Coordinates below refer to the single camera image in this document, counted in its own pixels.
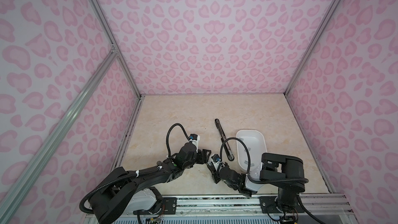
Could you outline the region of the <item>black stapler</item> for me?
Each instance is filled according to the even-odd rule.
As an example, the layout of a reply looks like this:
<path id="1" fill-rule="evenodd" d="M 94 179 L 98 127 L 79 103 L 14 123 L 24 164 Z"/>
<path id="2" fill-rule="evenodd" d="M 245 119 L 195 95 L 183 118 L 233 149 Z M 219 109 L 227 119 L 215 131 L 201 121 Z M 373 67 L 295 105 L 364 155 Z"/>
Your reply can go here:
<path id="1" fill-rule="evenodd" d="M 221 126 L 221 123 L 220 123 L 219 119 L 215 119 L 215 125 L 216 125 L 216 128 L 217 128 L 217 130 L 218 130 L 218 132 L 220 134 L 221 141 L 224 142 L 227 139 L 227 137 L 225 135 L 225 132 L 224 132 L 222 126 Z M 234 154 L 233 154 L 233 152 L 232 152 L 232 150 L 230 148 L 229 143 L 225 143 L 223 148 L 224 148 L 224 151 L 226 152 L 228 160 L 229 161 L 234 161 L 235 157 L 234 157 Z"/>

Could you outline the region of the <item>white plastic bin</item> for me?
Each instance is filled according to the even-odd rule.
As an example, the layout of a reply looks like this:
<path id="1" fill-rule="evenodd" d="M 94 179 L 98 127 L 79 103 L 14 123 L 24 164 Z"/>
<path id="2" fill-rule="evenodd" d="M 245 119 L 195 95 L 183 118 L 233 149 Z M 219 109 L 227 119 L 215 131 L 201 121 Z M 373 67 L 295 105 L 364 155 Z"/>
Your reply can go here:
<path id="1" fill-rule="evenodd" d="M 240 139 L 246 145 L 251 160 L 250 175 L 255 180 L 258 180 L 262 167 L 262 154 L 267 152 L 264 135 L 257 130 L 239 130 L 236 138 Z M 238 164 L 246 172 L 248 164 L 244 164 L 244 161 L 248 161 L 248 158 L 247 154 L 244 153 L 245 148 L 241 142 L 237 142 L 236 144 Z"/>

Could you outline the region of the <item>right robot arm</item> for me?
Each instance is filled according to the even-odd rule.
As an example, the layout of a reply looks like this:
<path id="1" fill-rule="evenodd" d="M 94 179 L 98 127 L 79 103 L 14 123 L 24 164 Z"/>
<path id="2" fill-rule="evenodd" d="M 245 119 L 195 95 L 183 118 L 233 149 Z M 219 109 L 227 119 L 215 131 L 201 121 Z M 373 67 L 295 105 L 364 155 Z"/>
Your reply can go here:
<path id="1" fill-rule="evenodd" d="M 275 208 L 281 213 L 295 209 L 297 195 L 305 191 L 305 184 L 309 182 L 305 178 L 303 161 L 300 158 L 275 153 L 263 153 L 253 175 L 232 170 L 218 154 L 209 158 L 207 167 L 216 184 L 222 181 L 246 197 L 257 194 L 264 185 L 277 187 L 278 195 L 274 203 Z"/>

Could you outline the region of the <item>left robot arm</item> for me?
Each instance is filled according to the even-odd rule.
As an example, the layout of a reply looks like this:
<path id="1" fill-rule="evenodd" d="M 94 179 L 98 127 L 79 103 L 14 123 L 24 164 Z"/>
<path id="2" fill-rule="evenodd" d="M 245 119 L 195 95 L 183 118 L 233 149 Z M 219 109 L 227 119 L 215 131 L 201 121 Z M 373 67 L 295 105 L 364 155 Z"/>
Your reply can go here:
<path id="1" fill-rule="evenodd" d="M 154 167 L 136 171 L 118 167 L 82 198 L 79 209 L 95 215 L 100 224 L 111 224 L 125 212 L 136 193 L 176 180 L 195 164 L 205 164 L 210 155 L 211 150 L 198 149 L 187 142 L 178 153 Z"/>

